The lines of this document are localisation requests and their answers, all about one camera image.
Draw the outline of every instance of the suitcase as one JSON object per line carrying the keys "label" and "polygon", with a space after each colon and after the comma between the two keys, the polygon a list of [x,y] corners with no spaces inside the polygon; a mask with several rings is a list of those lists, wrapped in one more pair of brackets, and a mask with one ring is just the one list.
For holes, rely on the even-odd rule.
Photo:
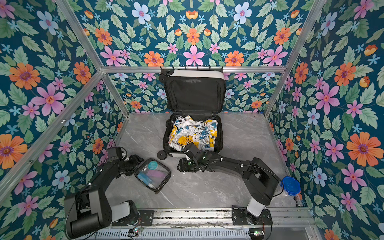
{"label": "suitcase", "polygon": [[164,83],[167,95],[167,107],[173,111],[166,122],[163,138],[163,151],[158,157],[164,160],[167,156],[186,157],[168,144],[176,118],[191,116],[195,121],[217,120],[217,137],[214,151],[223,149],[223,129],[221,119],[217,115],[223,109],[226,82],[221,71],[209,70],[162,70],[159,80]]}

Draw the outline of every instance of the pink flower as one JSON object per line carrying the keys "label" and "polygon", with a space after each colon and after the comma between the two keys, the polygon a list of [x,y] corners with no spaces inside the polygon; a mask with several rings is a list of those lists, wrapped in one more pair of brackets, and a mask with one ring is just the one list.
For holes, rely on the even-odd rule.
{"label": "pink flower", "polygon": [[297,117],[299,115],[299,108],[297,108],[296,106],[293,107],[292,109],[292,115],[294,117]]}
{"label": "pink flower", "polygon": [[218,53],[219,49],[220,47],[217,45],[217,43],[215,43],[215,45],[211,44],[211,48],[209,50],[212,51],[212,54],[214,54],[214,53]]}
{"label": "pink flower", "polygon": [[359,16],[361,18],[364,18],[365,15],[367,14],[367,10],[373,8],[373,6],[375,5],[374,3],[372,3],[371,0],[361,0],[360,1],[360,4],[361,6],[357,6],[353,11],[356,13],[355,17],[353,18],[353,20],[356,20],[357,18],[359,18]]}
{"label": "pink flower", "polygon": [[351,195],[349,194],[349,192],[347,192],[346,194],[342,193],[341,197],[342,200],[340,202],[341,204],[345,205],[345,208],[347,208],[348,211],[350,211],[351,209],[357,211],[357,208],[355,206],[355,203],[357,203],[357,201],[354,198],[351,199]]}
{"label": "pink flower", "polygon": [[283,50],[283,45],[280,45],[276,48],[276,51],[273,51],[272,49],[268,49],[268,56],[263,60],[263,63],[269,63],[268,66],[274,66],[281,65],[283,63],[283,60],[280,58],[285,57],[288,52],[281,52]]}
{"label": "pink flower", "polygon": [[318,151],[321,149],[319,147],[319,141],[315,141],[314,139],[312,139],[312,143],[310,143],[310,146],[311,146],[311,152],[314,152],[315,154],[317,154]]}
{"label": "pink flower", "polygon": [[231,75],[231,73],[224,73],[224,80],[229,80],[229,75]]}
{"label": "pink flower", "polygon": [[60,146],[59,147],[59,151],[61,151],[61,154],[65,154],[65,152],[70,152],[70,147],[72,146],[72,144],[70,144],[68,141],[65,141],[65,142],[61,142],[60,143]]}
{"label": "pink flower", "polygon": [[8,15],[8,17],[15,19],[15,16],[11,13],[15,8],[6,4],[6,0],[0,0],[0,17],[5,18]]}
{"label": "pink flower", "polygon": [[174,53],[176,54],[176,51],[178,51],[179,49],[176,47],[176,44],[169,44],[169,46],[167,47],[168,50],[169,50],[169,53]]}
{"label": "pink flower", "polygon": [[120,63],[126,63],[124,59],[119,58],[120,57],[119,50],[114,50],[112,53],[112,50],[107,46],[104,46],[104,50],[106,51],[106,53],[101,52],[100,55],[104,58],[108,58],[107,60],[108,66],[112,66],[113,64],[115,64],[115,66],[120,67],[121,66]]}
{"label": "pink flower", "polygon": [[100,166],[101,164],[107,162],[108,152],[107,152],[105,149],[103,149],[103,150],[102,150],[102,153],[103,153],[104,155],[101,156],[100,161],[99,161],[99,163],[97,164],[97,166]]}
{"label": "pink flower", "polygon": [[59,100],[63,100],[65,94],[55,94],[55,86],[52,83],[48,84],[47,90],[48,92],[46,92],[42,87],[37,87],[37,92],[42,97],[34,97],[32,98],[31,102],[39,106],[44,104],[43,108],[41,109],[43,116],[49,115],[51,113],[51,108],[54,113],[59,114],[64,109],[64,105],[59,102]]}
{"label": "pink flower", "polygon": [[27,175],[25,175],[20,180],[20,182],[17,184],[17,186],[15,188],[15,194],[19,195],[23,191],[24,186],[25,187],[33,187],[34,186],[33,181],[30,179],[36,177],[36,175],[37,175],[37,171],[33,171],[33,172],[30,172]]}
{"label": "pink flower", "polygon": [[127,52],[127,50],[120,50],[120,57],[124,57],[125,60],[131,59],[131,53]]}
{"label": "pink flower", "polygon": [[140,81],[139,82],[139,87],[145,90],[148,87],[148,85],[147,85],[146,82]]}
{"label": "pink flower", "polygon": [[93,117],[95,114],[93,113],[95,111],[95,109],[92,109],[92,107],[87,107],[85,108],[85,110],[87,111],[85,113],[85,115],[87,115],[89,118]]}
{"label": "pink flower", "polygon": [[243,87],[245,87],[245,89],[252,87],[251,80],[249,80],[248,82],[245,81]]}
{"label": "pink flower", "polygon": [[247,73],[236,73],[235,78],[238,78],[241,81],[243,78],[247,78]]}
{"label": "pink flower", "polygon": [[295,87],[295,91],[292,93],[293,101],[300,101],[300,97],[303,95],[301,92],[301,87],[297,88]]}
{"label": "pink flower", "polygon": [[173,2],[173,0],[163,0],[163,4],[166,6],[168,2]]}
{"label": "pink flower", "polygon": [[45,157],[52,157],[52,152],[48,151],[53,148],[53,144],[50,143],[48,146],[45,148],[44,152],[39,156],[39,162],[43,162]]}
{"label": "pink flower", "polygon": [[280,152],[281,152],[281,154],[283,155],[283,159],[284,159],[284,161],[288,161],[287,156],[286,156],[286,154],[287,154],[287,149],[283,147],[283,145],[281,144],[281,142],[280,142],[280,144],[279,144],[279,142],[277,142],[277,145],[278,145],[279,148],[280,148]]}
{"label": "pink flower", "polygon": [[329,85],[325,83],[323,86],[323,93],[317,92],[315,94],[316,98],[320,100],[320,102],[316,104],[316,109],[322,109],[322,107],[324,106],[324,113],[328,115],[329,111],[331,110],[329,104],[334,107],[340,105],[340,102],[337,98],[332,98],[338,92],[339,86],[335,86],[331,90],[329,90]]}
{"label": "pink flower", "polygon": [[86,96],[85,97],[85,102],[87,103],[88,101],[91,101],[91,102],[93,102],[93,95],[95,95],[93,92],[90,92],[89,94],[88,94],[88,96]]}
{"label": "pink flower", "polygon": [[209,0],[211,3],[215,2],[216,5],[219,5],[220,4],[220,0]]}
{"label": "pink flower", "polygon": [[325,146],[329,149],[325,152],[325,155],[332,155],[333,162],[336,162],[337,158],[344,159],[344,155],[340,152],[344,148],[344,145],[342,145],[341,143],[336,145],[336,140],[334,138],[332,138],[331,144],[329,144],[329,142],[326,142]]}
{"label": "pink flower", "polygon": [[268,51],[267,50],[264,50],[263,48],[261,49],[260,52],[257,52],[257,58],[261,58],[261,59],[264,59],[264,57],[268,56]]}
{"label": "pink flower", "polygon": [[294,164],[294,163],[291,163],[290,165],[291,165],[291,166],[290,166],[289,168],[292,170],[292,172],[295,172],[295,171],[296,171],[296,166],[295,166],[295,164]]}
{"label": "pink flower", "polygon": [[347,113],[351,114],[353,118],[355,118],[356,113],[359,115],[362,114],[362,111],[360,110],[360,108],[362,108],[362,103],[358,104],[356,100],[354,100],[352,104],[347,104],[347,107],[349,108]]}
{"label": "pink flower", "polygon": [[59,89],[60,89],[60,91],[63,91],[64,88],[67,86],[67,85],[65,85],[65,84],[63,83],[63,79],[62,79],[62,78],[60,78],[60,79],[55,78],[55,81],[52,82],[52,84],[56,86],[56,87],[55,87],[56,90],[59,90]]}
{"label": "pink flower", "polygon": [[19,217],[25,213],[25,215],[31,215],[32,209],[35,209],[39,204],[35,203],[39,197],[34,197],[32,199],[31,195],[28,195],[25,199],[25,202],[19,203],[18,207],[20,208]]}
{"label": "pink flower", "polygon": [[287,90],[288,92],[291,90],[291,87],[293,87],[293,77],[288,77],[287,80],[285,80],[285,90]]}
{"label": "pink flower", "polygon": [[355,168],[352,164],[348,164],[348,170],[343,168],[341,170],[346,177],[344,178],[345,184],[350,184],[352,182],[352,188],[357,191],[359,190],[359,186],[365,187],[367,184],[365,181],[359,177],[361,177],[364,174],[364,171],[362,169],[358,169],[355,171]]}
{"label": "pink flower", "polygon": [[183,53],[184,57],[189,58],[185,64],[187,66],[192,65],[192,63],[193,63],[193,66],[196,66],[196,63],[197,65],[203,65],[203,61],[200,58],[204,57],[205,53],[197,52],[197,47],[195,45],[192,45],[190,50],[191,50],[191,53],[189,52]]}
{"label": "pink flower", "polygon": [[97,85],[96,85],[96,90],[99,92],[100,90],[103,90],[104,88],[103,88],[103,81],[102,80],[100,80],[98,83],[97,83]]}
{"label": "pink flower", "polygon": [[147,79],[148,78],[148,80],[150,81],[150,82],[152,82],[152,79],[156,79],[156,77],[154,76],[155,75],[155,73],[143,73],[143,78],[144,79]]}
{"label": "pink flower", "polygon": [[40,115],[40,112],[37,111],[37,109],[39,109],[39,106],[37,106],[37,105],[34,106],[33,103],[31,103],[31,102],[28,103],[28,106],[23,105],[22,108],[25,110],[23,112],[24,116],[29,115],[30,118],[34,119],[35,115]]}
{"label": "pink flower", "polygon": [[323,77],[321,77],[320,79],[316,79],[316,83],[315,83],[315,87],[316,87],[316,91],[318,91],[319,89],[323,89],[323,85],[325,84],[325,81],[323,81]]}

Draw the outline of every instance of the aluminum frame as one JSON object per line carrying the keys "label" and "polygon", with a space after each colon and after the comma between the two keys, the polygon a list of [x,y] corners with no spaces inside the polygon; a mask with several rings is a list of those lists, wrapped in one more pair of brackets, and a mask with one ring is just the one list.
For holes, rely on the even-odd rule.
{"label": "aluminum frame", "polygon": [[327,0],[315,0],[310,12],[308,13],[308,16],[303,24],[303,29],[296,41],[295,46],[293,47],[291,54],[289,55],[289,58],[287,60],[286,65],[286,71],[283,73],[283,75],[280,77],[279,82],[277,83],[275,90],[272,93],[271,98],[269,99],[268,107],[264,113],[264,116],[267,118],[269,113],[271,112],[273,105],[276,103],[277,98],[283,89],[284,82],[288,79],[293,65],[295,64],[297,58],[299,57],[299,54],[301,52],[301,49],[303,48],[309,33],[311,32],[315,21],[319,17],[321,10],[323,9],[324,4],[327,2]]}
{"label": "aluminum frame", "polygon": [[44,152],[48,144],[59,133],[64,123],[71,118],[71,115],[82,104],[85,97],[97,86],[97,83],[103,76],[101,71],[97,71],[87,84],[76,94],[72,101],[63,109],[63,111],[53,120],[51,125],[40,135],[32,144],[28,151],[11,168],[11,170],[0,181],[0,204],[9,196],[11,191],[24,177],[33,163]]}

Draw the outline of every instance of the light blue flower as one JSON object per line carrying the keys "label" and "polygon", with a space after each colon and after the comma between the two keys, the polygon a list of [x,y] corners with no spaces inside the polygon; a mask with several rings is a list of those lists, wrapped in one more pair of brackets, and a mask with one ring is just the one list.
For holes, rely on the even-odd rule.
{"label": "light blue flower", "polygon": [[179,19],[182,23],[186,21],[185,19],[185,16],[184,15],[180,15],[180,19]]}
{"label": "light blue flower", "polygon": [[36,236],[39,234],[39,232],[41,231],[41,225],[40,226],[35,226],[35,230],[32,232],[32,234],[35,234]]}
{"label": "light blue flower", "polygon": [[362,130],[362,128],[359,127],[358,123],[356,123],[356,126],[352,126],[352,128],[354,129],[353,132],[357,132],[357,133],[360,133],[360,130]]}
{"label": "light blue flower", "polygon": [[16,116],[16,114],[20,114],[20,110],[21,108],[16,108],[16,106],[13,106],[13,109],[10,109],[9,111],[13,113],[14,116]]}
{"label": "light blue flower", "polygon": [[11,125],[7,125],[8,130],[5,131],[5,133],[11,133],[13,135],[15,132],[18,132],[19,130],[16,129],[17,125],[14,125],[13,127]]}
{"label": "light blue flower", "polygon": [[2,43],[1,45],[4,47],[4,48],[2,49],[3,52],[6,51],[8,54],[10,54],[11,52],[13,52],[13,49],[11,49],[11,45],[8,44],[8,45],[5,46],[4,43]]}
{"label": "light blue flower", "polygon": [[201,22],[201,23],[203,23],[204,20],[205,20],[204,15],[202,15],[202,16],[200,15],[198,21]]}
{"label": "light blue flower", "polygon": [[230,16],[230,17],[233,17],[233,15],[235,15],[235,11],[233,10],[233,8],[231,9],[231,11],[228,11],[228,15]]}
{"label": "light blue flower", "polygon": [[57,77],[61,77],[61,76],[63,75],[63,73],[60,72],[60,70],[57,70],[55,73],[56,73],[56,76],[57,76]]}
{"label": "light blue flower", "polygon": [[42,180],[41,178],[39,178],[39,180],[35,180],[35,183],[36,183],[35,187],[40,187],[43,182],[44,180]]}
{"label": "light blue flower", "polygon": [[364,51],[364,48],[363,48],[364,44],[362,43],[361,45],[358,44],[358,48],[355,50],[357,51],[357,53],[360,53],[361,51]]}
{"label": "light blue flower", "polygon": [[32,5],[29,5],[29,3],[26,4],[26,8],[30,11],[30,12],[34,12],[35,10],[33,9],[33,6]]}
{"label": "light blue flower", "polygon": [[378,214],[382,212],[383,210],[379,207],[379,204],[372,204],[373,210],[376,211]]}
{"label": "light blue flower", "polygon": [[372,65],[373,64],[377,64],[377,61],[376,60],[379,60],[381,57],[376,57],[376,53],[372,55],[372,58],[371,59],[368,59],[368,62],[369,62],[369,65]]}
{"label": "light blue flower", "polygon": [[153,11],[152,9],[150,9],[149,12],[148,12],[148,14],[151,15],[151,17],[154,17],[155,14],[156,14],[156,12]]}

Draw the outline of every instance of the gray marble floor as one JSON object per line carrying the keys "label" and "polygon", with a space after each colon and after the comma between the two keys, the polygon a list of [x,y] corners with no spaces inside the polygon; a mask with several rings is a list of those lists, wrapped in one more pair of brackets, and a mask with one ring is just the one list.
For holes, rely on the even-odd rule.
{"label": "gray marble floor", "polygon": [[[261,158],[279,177],[286,173],[280,160],[268,125],[261,114],[220,113],[223,124],[225,157],[241,160]],[[144,159],[156,158],[162,150],[165,123],[170,114],[131,114],[119,145],[128,154]],[[111,205],[133,200],[138,208],[187,207],[246,207],[251,198],[244,182],[220,172],[182,173],[176,170],[180,158],[168,157],[162,161],[172,171],[172,177],[155,195],[134,176],[114,179],[106,191]],[[270,206],[294,207],[296,202],[286,192],[275,197]]]}

